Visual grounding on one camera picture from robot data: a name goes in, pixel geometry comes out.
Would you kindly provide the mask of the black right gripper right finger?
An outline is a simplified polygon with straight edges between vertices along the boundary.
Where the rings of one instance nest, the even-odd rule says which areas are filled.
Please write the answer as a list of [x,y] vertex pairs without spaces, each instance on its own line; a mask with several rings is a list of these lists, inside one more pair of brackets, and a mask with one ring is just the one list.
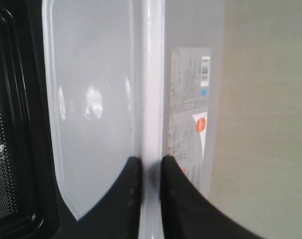
[[302,239],[302,160],[219,155],[205,197],[165,156],[160,201],[167,239]]

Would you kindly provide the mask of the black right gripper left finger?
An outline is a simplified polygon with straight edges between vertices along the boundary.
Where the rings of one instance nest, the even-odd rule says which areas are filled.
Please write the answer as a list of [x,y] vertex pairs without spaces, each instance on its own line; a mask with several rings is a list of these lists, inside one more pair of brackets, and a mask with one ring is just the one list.
[[79,221],[59,230],[57,239],[137,239],[143,190],[141,159],[129,157],[103,198]]

